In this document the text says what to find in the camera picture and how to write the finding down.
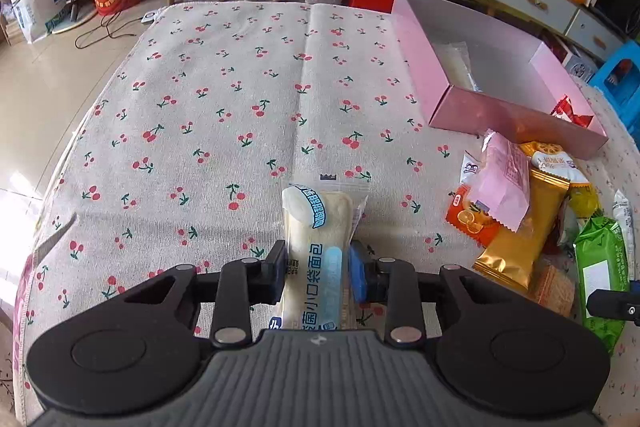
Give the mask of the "green chips packet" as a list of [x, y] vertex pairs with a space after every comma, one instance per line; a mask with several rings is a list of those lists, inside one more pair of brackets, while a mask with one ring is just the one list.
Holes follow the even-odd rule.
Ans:
[[612, 355], [624, 330], [624, 322], [593, 317], [587, 309], [593, 291], [626, 291], [628, 263], [622, 229], [617, 221], [597, 210], [574, 242], [582, 325], [604, 343]]

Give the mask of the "clear wafer biscuit packet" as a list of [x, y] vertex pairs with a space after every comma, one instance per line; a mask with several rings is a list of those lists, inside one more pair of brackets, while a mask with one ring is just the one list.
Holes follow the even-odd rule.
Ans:
[[574, 306], [575, 283], [551, 263], [541, 261], [534, 269], [528, 298], [562, 317], [570, 317]]

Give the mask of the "white long snack packet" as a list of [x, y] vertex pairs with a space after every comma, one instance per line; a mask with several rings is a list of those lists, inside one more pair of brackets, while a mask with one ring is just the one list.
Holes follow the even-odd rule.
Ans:
[[620, 226], [623, 235], [625, 253], [627, 258], [627, 270], [629, 280], [636, 279], [636, 242], [634, 241], [634, 219], [629, 199], [625, 194], [617, 190], [614, 195], [612, 208], [613, 217]]

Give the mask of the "white pocket bread packet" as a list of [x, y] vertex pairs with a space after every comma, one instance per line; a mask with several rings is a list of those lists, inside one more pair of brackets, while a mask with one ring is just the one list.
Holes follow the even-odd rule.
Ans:
[[319, 176], [283, 184], [285, 282], [270, 329], [347, 329], [349, 247], [368, 198], [366, 181]]

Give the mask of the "gold snack packet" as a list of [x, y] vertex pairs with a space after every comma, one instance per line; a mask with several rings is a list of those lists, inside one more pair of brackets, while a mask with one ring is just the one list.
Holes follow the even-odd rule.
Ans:
[[538, 169], [529, 170], [529, 208], [518, 231], [501, 227], [473, 269], [488, 279], [526, 294], [570, 182]]

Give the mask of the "orange fruit snack packet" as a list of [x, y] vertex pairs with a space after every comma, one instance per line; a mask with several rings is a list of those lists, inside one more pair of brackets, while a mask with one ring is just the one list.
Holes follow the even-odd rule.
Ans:
[[485, 210], [469, 200], [469, 191], [470, 187], [466, 184], [457, 188], [445, 219], [459, 232], [474, 239], [478, 245], [487, 247], [496, 237], [500, 225]]

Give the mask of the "pink snack packet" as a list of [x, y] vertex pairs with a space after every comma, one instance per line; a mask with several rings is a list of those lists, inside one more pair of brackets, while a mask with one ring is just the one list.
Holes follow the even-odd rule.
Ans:
[[520, 228], [529, 208], [529, 160], [502, 134], [488, 130], [482, 167], [474, 176], [469, 200], [511, 232]]

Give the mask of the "red snack packet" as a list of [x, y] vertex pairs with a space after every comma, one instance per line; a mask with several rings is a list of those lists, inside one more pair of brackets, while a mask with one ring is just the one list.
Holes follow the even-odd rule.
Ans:
[[574, 111], [572, 100], [568, 95], [564, 95], [556, 102], [551, 115], [581, 128], [588, 128], [593, 121], [592, 115], [578, 114]]

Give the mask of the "yellow snack packet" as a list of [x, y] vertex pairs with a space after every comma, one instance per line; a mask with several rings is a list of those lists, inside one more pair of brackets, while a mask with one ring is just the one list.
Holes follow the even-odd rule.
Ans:
[[572, 184], [567, 192], [567, 198], [568, 207], [573, 210], [577, 219], [588, 220], [600, 209], [597, 190], [590, 183]]

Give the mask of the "lotus root biscuit packet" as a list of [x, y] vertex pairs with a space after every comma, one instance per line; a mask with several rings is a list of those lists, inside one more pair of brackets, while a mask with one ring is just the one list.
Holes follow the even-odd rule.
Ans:
[[589, 180], [578, 168], [572, 156], [558, 144], [532, 141], [520, 144], [520, 149], [529, 158], [534, 168], [567, 180], [570, 185], [589, 184]]

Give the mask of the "cherry print table cloth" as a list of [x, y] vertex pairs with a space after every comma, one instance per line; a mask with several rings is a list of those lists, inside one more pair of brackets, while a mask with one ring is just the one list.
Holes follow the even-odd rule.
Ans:
[[[617, 190], [637, 213], [636, 143], [602, 92], [574, 83], [608, 141], [589, 159], [565, 152], [606, 217]], [[570, 317], [476, 272], [486, 247], [446, 221], [454, 192], [482, 167], [488, 130], [427, 124], [392, 12], [163, 10], [50, 182], [16, 299], [18, 421], [637, 425], [639, 326], [623, 321], [609, 355], [582, 325], [574, 242], [587, 220], [567, 193], [536, 265], [575, 283]], [[426, 340], [386, 343], [386, 306], [356, 303], [348, 279], [347, 329], [270, 329], [278, 303], [255, 305], [253, 342], [217, 348], [222, 267], [264, 260], [284, 240], [283, 184], [319, 176], [369, 183], [352, 242], [413, 265]]]

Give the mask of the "blue plastic stool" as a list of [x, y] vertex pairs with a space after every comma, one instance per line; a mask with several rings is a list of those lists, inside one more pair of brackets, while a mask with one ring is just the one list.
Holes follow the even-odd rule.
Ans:
[[602, 92], [631, 138], [639, 143], [640, 48], [626, 42], [591, 77], [588, 84]]

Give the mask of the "pink cardboard box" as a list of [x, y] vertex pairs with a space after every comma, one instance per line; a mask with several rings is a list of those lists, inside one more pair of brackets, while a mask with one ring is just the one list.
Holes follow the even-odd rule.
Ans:
[[[561, 145], [589, 159], [608, 141], [574, 80], [541, 40], [447, 0], [395, 0], [392, 22], [433, 128], [469, 134], [488, 129], [514, 143]], [[588, 128], [551, 115], [564, 95]]]

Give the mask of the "black microwave oven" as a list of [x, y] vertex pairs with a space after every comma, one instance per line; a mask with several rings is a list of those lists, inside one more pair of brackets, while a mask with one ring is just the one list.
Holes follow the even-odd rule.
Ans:
[[619, 34], [634, 40], [639, 35], [639, 0], [591, 0], [591, 9]]

